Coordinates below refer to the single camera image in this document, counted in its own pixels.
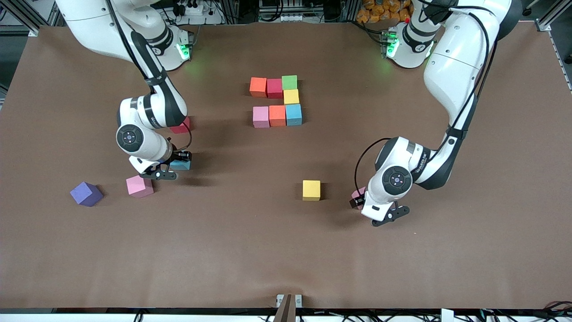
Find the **orange bag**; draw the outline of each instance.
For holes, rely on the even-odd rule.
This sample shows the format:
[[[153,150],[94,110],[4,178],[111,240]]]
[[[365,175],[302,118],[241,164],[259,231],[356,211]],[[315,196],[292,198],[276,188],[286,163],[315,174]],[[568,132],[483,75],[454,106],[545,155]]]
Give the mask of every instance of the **orange bag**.
[[[382,5],[376,5],[373,7],[373,9],[371,9],[371,14],[372,15],[381,15],[385,10],[383,10],[383,6]]]
[[[407,11],[407,9],[399,10],[399,21],[405,21],[405,19],[409,17],[409,11]]]
[[[390,18],[390,11],[389,10],[384,11],[382,13],[382,15],[379,17],[380,20],[387,20],[389,18]]]
[[[387,1],[390,5],[390,11],[396,13],[401,9],[401,1],[399,0],[388,0]]]
[[[369,10],[363,10],[357,12],[356,21],[359,23],[366,23],[370,19]]]
[[[371,10],[375,6],[375,0],[363,0],[362,3],[367,10]]]

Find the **wire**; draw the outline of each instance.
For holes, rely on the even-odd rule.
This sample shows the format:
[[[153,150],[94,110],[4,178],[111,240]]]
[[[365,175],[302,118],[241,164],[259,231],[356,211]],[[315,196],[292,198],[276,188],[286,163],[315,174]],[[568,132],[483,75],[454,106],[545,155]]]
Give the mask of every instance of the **wire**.
[[[377,40],[376,37],[373,36],[373,35],[374,35],[374,34],[376,34],[376,35],[381,35],[382,32],[377,31],[377,30],[369,29],[368,27],[365,26],[365,24],[361,24],[361,25],[360,25],[359,23],[357,23],[357,22],[355,22],[355,21],[353,21],[353,20],[344,20],[344,21],[342,21],[342,22],[350,22],[350,23],[353,24],[354,26],[357,26],[359,29],[365,31],[365,32],[367,33],[367,36],[369,36],[369,37],[371,38],[371,40],[373,40],[376,44],[379,44],[379,45],[390,44],[390,42],[387,42],[387,41],[379,41],[379,40]]]
[[[189,131],[189,143],[180,149],[176,149],[175,152],[181,152],[182,150],[188,148],[190,144],[193,142],[193,135],[190,132],[189,126],[185,122],[183,122],[182,124],[186,127],[186,130]]]
[[[265,22],[272,22],[272,21],[275,21],[278,18],[280,18],[280,16],[282,15],[282,12],[284,10],[284,0],[276,0],[276,2],[277,2],[276,3],[276,13],[274,13],[272,18],[264,19],[264,18],[260,17],[260,20],[265,21]]]
[[[107,4],[107,6],[109,8],[111,17],[115,23],[115,26],[117,28],[117,32],[119,33],[119,37],[121,38],[121,42],[123,43],[123,46],[125,47],[125,50],[127,51],[127,54],[129,55],[129,57],[131,58],[131,60],[133,61],[133,63],[137,67],[137,69],[139,69],[139,71],[141,72],[141,75],[143,75],[143,78],[147,79],[147,75],[145,74],[145,72],[143,71],[141,66],[139,65],[139,62],[137,62],[137,59],[135,58],[135,54],[133,53],[131,46],[129,46],[129,43],[127,42],[127,38],[125,37],[125,33],[123,32],[123,29],[119,25],[119,20],[117,19],[117,16],[115,15],[115,10],[113,10],[111,0],[105,0],[105,3]],[[149,86],[149,89],[151,90],[152,93],[154,93],[153,87]]]
[[[480,97],[480,93],[482,92],[483,87],[484,87],[484,81],[486,80],[486,76],[488,75],[488,72],[489,72],[489,70],[490,70],[490,68],[491,68],[492,59],[494,58],[494,54],[495,54],[495,52],[496,52],[496,40],[495,40],[495,42],[494,42],[494,47],[491,49],[491,52],[490,52],[490,53],[488,52],[488,49],[489,49],[489,47],[490,47],[490,40],[489,40],[489,38],[488,38],[487,30],[486,30],[486,28],[484,27],[482,21],[481,21],[477,16],[475,16],[475,14],[473,14],[473,13],[471,13],[471,12],[469,12],[469,13],[467,13],[467,14],[468,14],[469,16],[471,16],[471,17],[479,24],[479,27],[481,28],[481,30],[482,30],[482,32],[483,32],[484,40],[485,40],[485,43],[486,43],[486,47],[485,47],[486,49],[485,49],[485,55],[484,55],[483,66],[487,65],[487,60],[488,60],[488,65],[485,67],[484,72],[481,72],[481,73],[479,74],[479,76],[478,76],[478,78],[477,78],[477,80],[476,80],[476,82],[475,82],[475,85],[473,86],[472,91],[470,92],[469,96],[467,97],[467,100],[466,100],[465,103],[463,104],[463,107],[461,107],[461,109],[459,110],[459,113],[457,114],[457,117],[455,118],[455,121],[453,122],[453,124],[451,125],[451,127],[455,127],[455,126],[456,126],[457,122],[459,121],[459,118],[461,117],[461,115],[463,115],[464,110],[467,108],[468,102],[471,100],[471,98],[474,98],[473,102],[478,101],[478,99],[479,99],[479,97]],[[475,95],[475,91],[476,91],[477,87],[479,86],[479,83],[480,83],[480,88],[479,88],[478,93]],[[450,135],[447,135],[447,136],[443,139],[443,141],[441,142],[441,145],[439,146],[439,148],[438,148],[437,150],[435,150],[435,153],[433,154],[433,156],[431,156],[431,157],[429,158],[429,161],[428,161],[428,162],[432,161],[432,160],[437,156],[437,154],[438,154],[439,151],[443,148],[443,146],[445,145],[445,142],[447,141],[447,139],[448,139],[449,137],[450,137]]]
[[[233,15],[227,15],[227,14],[223,11],[223,9],[219,6],[219,3],[218,3],[218,2],[214,1],[214,5],[215,5],[215,6],[217,7],[217,9],[219,10],[219,15],[220,15],[220,17],[222,18],[222,17],[224,16],[225,24],[226,24],[226,25],[228,25],[228,21],[230,20],[228,17],[231,17],[231,18],[234,18],[234,19],[237,19],[237,20],[239,19],[238,17],[235,17],[235,16],[233,16]]]
[[[379,140],[373,142],[372,144],[370,144],[369,147],[367,147],[367,148],[363,151],[362,155],[360,155],[360,156],[359,156],[359,159],[357,160],[356,168],[355,168],[355,170],[353,171],[353,183],[354,183],[354,185],[356,186],[356,191],[357,191],[357,193],[360,195],[360,197],[363,197],[363,194],[360,194],[360,193],[359,193],[359,188],[358,188],[358,167],[359,167],[359,163],[362,161],[362,158],[363,158],[363,156],[367,153],[367,151],[369,151],[374,145],[380,143],[381,141],[385,141],[385,140],[391,140],[391,138],[382,138],[382,139],[379,139]]]
[[[163,7],[163,5],[161,4],[161,2],[157,3],[159,5],[159,7],[161,7],[161,10],[163,10],[163,12],[165,13],[165,20],[170,24],[170,25],[177,25],[177,23],[175,22],[175,20],[171,19],[169,17],[169,14],[167,14],[167,11],[165,11],[165,7]]]
[[[133,319],[133,322],[142,322],[143,321],[143,313],[149,314],[149,310],[139,309],[139,311],[137,311],[137,314],[135,314],[135,319]]]
[[[510,316],[510,315],[508,315],[508,314],[506,314],[506,313],[503,313],[503,312],[502,312],[501,310],[499,310],[499,309],[496,309],[496,310],[499,311],[500,314],[506,316],[506,317],[507,317],[509,320],[511,320],[512,322],[518,322],[518,321],[517,321],[515,318],[513,318],[512,316]]]
[[[201,27],[202,27],[202,25],[199,25],[199,26],[198,26],[197,33],[194,34],[194,36],[193,36],[193,46],[195,46],[195,45],[197,44],[198,34],[201,33]]]
[[[2,18],[0,18],[0,21],[2,21],[4,19],[4,17],[6,16],[6,13],[8,12],[8,10],[6,10],[2,6],[0,6],[0,13],[2,13],[3,11],[4,11],[4,14],[2,14]]]

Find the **red cube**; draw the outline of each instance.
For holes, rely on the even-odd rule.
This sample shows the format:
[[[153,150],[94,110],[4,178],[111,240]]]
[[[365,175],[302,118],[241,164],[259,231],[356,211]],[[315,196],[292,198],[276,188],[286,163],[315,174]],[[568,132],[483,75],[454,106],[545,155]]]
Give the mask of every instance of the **red cube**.
[[[267,92],[269,99],[283,99],[282,78],[269,78],[267,81]]]
[[[186,126],[188,126],[190,129],[193,129],[192,127],[190,127],[190,120],[189,117],[185,117],[185,120],[183,121],[184,124],[186,124]],[[175,126],[175,127],[169,127],[169,129],[171,130],[171,132],[175,133],[175,134],[181,134],[181,133],[188,133],[189,130],[181,123],[181,125]]]

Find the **black cable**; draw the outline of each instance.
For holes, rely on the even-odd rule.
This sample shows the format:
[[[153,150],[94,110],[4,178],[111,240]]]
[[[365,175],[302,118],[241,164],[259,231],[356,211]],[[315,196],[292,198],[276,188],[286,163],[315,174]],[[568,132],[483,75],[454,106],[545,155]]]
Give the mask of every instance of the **black cable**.
[[[272,16],[272,18],[270,19],[264,19],[262,17],[260,17],[260,20],[265,21],[265,22],[272,22],[277,20],[278,18],[280,18],[280,16],[282,15],[282,12],[284,11],[284,0],[277,0],[276,1],[276,13],[274,13],[274,15]]]
[[[2,13],[2,11],[4,11],[4,14],[2,14],[2,18],[0,18],[0,21],[2,21],[4,19],[4,17],[6,16],[6,13],[8,12],[8,10],[6,10],[2,6],[0,6],[0,13]]]
[[[143,69],[141,68],[139,63],[137,62],[137,59],[135,58],[135,54],[131,50],[131,46],[129,46],[129,42],[127,41],[127,38],[125,37],[125,33],[123,32],[123,29],[119,25],[119,20],[117,19],[117,16],[115,15],[115,10],[113,10],[111,0],[105,0],[105,3],[108,6],[108,9],[110,11],[109,13],[113,19],[113,22],[115,23],[115,26],[117,28],[117,32],[119,33],[119,37],[121,38],[121,42],[123,43],[123,46],[125,47],[125,50],[127,51],[127,54],[129,55],[129,57],[131,58],[131,60],[133,61],[133,63],[137,67],[137,69],[139,69],[139,71],[141,72],[141,75],[143,75],[143,78],[147,79],[147,75],[145,74],[145,72],[143,71]],[[151,90],[152,93],[154,93],[153,87],[149,86],[149,89]]]
[[[361,322],[365,322],[359,315],[352,315],[352,316],[357,317],[357,319],[360,320]]]
[[[550,309],[553,309],[555,307],[559,307],[560,305],[563,305],[563,304],[572,304],[572,302],[571,301],[560,301],[560,302],[557,302],[557,303],[555,303],[549,307],[545,307],[544,310],[550,310]]]
[[[494,53],[496,52],[496,41],[495,41],[495,43],[494,43],[494,47],[491,49],[491,52],[490,52],[490,53],[488,52],[488,49],[489,49],[489,46],[490,46],[490,41],[489,41],[489,38],[488,38],[487,30],[485,29],[485,27],[484,27],[483,23],[480,21],[480,19],[477,18],[477,16],[475,16],[473,13],[468,13],[468,15],[470,15],[471,17],[473,17],[473,19],[479,24],[479,26],[480,26],[480,28],[481,28],[483,34],[484,34],[484,40],[485,40],[485,43],[486,43],[486,49],[485,49],[483,67],[487,64],[487,60],[488,60],[488,65],[485,67],[484,72],[481,72],[481,73],[479,74],[479,77],[477,78],[477,80],[476,80],[476,82],[475,82],[475,85],[473,86],[472,91],[470,92],[469,96],[467,97],[467,100],[466,100],[465,103],[463,104],[463,107],[461,107],[461,109],[459,110],[459,114],[458,114],[457,117],[455,118],[455,121],[453,122],[453,124],[451,125],[451,127],[455,127],[455,125],[456,125],[457,122],[459,121],[460,116],[463,114],[465,108],[467,108],[468,102],[471,100],[471,97],[473,97],[473,95],[474,95],[474,100],[478,100],[478,99],[479,99],[480,93],[481,93],[481,91],[483,90],[483,86],[484,86],[484,81],[485,81],[485,79],[486,79],[486,75],[488,75],[488,71],[489,71],[490,68],[491,68],[492,59],[494,58]],[[477,87],[479,86],[479,83],[480,83],[480,88],[479,88],[478,93],[475,95],[475,91],[476,91]],[[443,148],[443,146],[445,145],[445,142],[447,141],[447,139],[448,139],[449,137],[450,137],[450,136],[447,135],[447,136],[443,139],[443,141],[441,142],[441,145],[439,146],[439,148],[438,148],[437,150],[435,150],[435,153],[433,154],[432,157],[429,158],[429,161],[428,161],[428,162],[432,161],[433,158],[435,158],[435,157],[437,156],[437,153]]]
[[[188,148],[190,146],[190,144],[193,142],[193,135],[190,132],[190,128],[187,126],[187,124],[184,121],[182,124],[186,127],[186,130],[189,131],[189,143],[180,149],[176,149],[175,152],[180,152],[180,151]]]
[[[517,321],[515,318],[513,318],[512,316],[510,316],[510,315],[508,315],[508,314],[506,314],[506,313],[503,313],[503,312],[502,312],[501,310],[499,310],[499,309],[496,309],[496,310],[499,311],[500,314],[506,316],[506,317],[507,317],[509,320],[511,320],[512,322],[518,322],[518,321]]]
[[[369,36],[369,37],[371,38],[371,40],[373,40],[375,43],[377,43],[377,44],[379,44],[379,45],[391,44],[390,42],[387,42],[387,41],[379,41],[379,40],[376,39],[375,36],[372,35],[372,34],[381,35],[382,32],[380,32],[380,31],[369,29],[369,28],[366,27],[364,24],[361,24],[361,25],[360,25],[359,23],[357,23],[357,22],[355,22],[355,21],[353,21],[353,20],[344,20],[344,21],[341,21],[341,22],[350,22],[350,23],[353,24],[354,26],[357,26],[359,29],[365,31],[365,32],[367,33],[367,36]]]
[[[358,167],[359,167],[360,161],[362,161],[363,156],[364,156],[364,155],[367,153],[367,151],[369,151],[374,145],[378,144],[378,143],[381,142],[381,141],[385,141],[385,140],[391,140],[391,138],[382,138],[382,139],[379,139],[379,140],[373,142],[372,144],[370,144],[369,147],[367,147],[367,148],[363,151],[362,155],[359,156],[359,159],[357,160],[357,163],[356,163],[356,168],[355,168],[355,170],[354,170],[354,172],[353,172],[353,183],[354,183],[355,186],[356,186],[356,191],[357,191],[357,193],[359,193],[359,188],[358,188]]]
[[[226,14],[226,13],[223,11],[223,9],[219,6],[219,3],[218,3],[217,1],[214,1],[214,5],[215,5],[216,8],[219,10],[220,14],[222,14],[222,15],[224,16],[224,18],[225,18],[225,20],[226,20],[226,21],[225,21],[225,24],[226,24],[226,25],[228,25],[228,21],[230,20],[228,17],[234,18],[234,19],[236,19],[237,21],[238,21],[238,19],[240,19],[239,17],[235,17],[235,16],[233,16],[233,15]]]
[[[175,20],[173,20],[173,19],[171,19],[171,18],[169,17],[169,14],[167,14],[167,11],[165,11],[165,7],[163,7],[163,5],[161,4],[161,2],[159,1],[157,4],[159,5],[159,7],[161,7],[161,10],[163,10],[163,13],[165,13],[165,18],[166,18],[167,22],[168,22],[170,25],[177,25],[177,24],[175,23]]]
[[[149,310],[139,309],[139,311],[137,311],[137,314],[135,314],[135,319],[133,319],[133,322],[142,322],[144,313],[149,314]]]
[[[485,47],[485,53],[484,53],[484,62],[483,62],[483,66],[485,66],[487,64],[487,60],[488,60],[488,50],[490,48],[490,43],[488,40],[488,33],[487,33],[487,29],[484,27],[483,23],[480,21],[480,19],[475,16],[475,14],[469,12],[468,13],[480,26],[481,30],[483,31],[484,34],[484,41],[486,43],[486,47]],[[468,105],[468,102],[471,100],[471,96],[474,94],[476,87],[479,85],[481,78],[483,77],[483,73],[481,72],[479,77],[477,78],[477,81],[475,82],[475,86],[473,88],[473,90],[471,91],[471,94],[469,95],[469,97],[467,98],[467,101],[465,102],[465,104],[463,105],[463,107],[460,109],[459,114],[457,115],[457,117],[455,118],[455,121],[453,122],[453,124],[451,125],[451,127],[455,127],[455,125],[457,124],[457,122],[459,121],[459,118],[461,117],[461,115],[463,114],[463,111],[465,110],[465,108]]]

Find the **brown paper sheet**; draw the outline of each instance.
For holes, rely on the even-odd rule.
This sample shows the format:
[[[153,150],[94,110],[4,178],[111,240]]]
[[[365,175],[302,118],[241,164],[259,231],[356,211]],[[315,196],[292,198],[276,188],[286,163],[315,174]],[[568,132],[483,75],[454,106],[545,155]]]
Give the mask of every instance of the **brown paper sheet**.
[[[297,74],[304,124],[254,129],[251,76]],[[572,97],[549,35],[499,43],[446,186],[374,228],[349,209],[355,162],[404,136],[436,148],[445,110],[352,25],[204,27],[170,72],[196,130],[193,170],[128,196],[116,111],[146,94],[129,62],[65,28],[30,38],[0,112],[0,307],[540,308],[572,297]],[[172,135],[181,144],[185,135]],[[363,160],[360,186],[379,148]],[[301,183],[325,200],[301,201]],[[69,191],[102,187],[93,208]]]

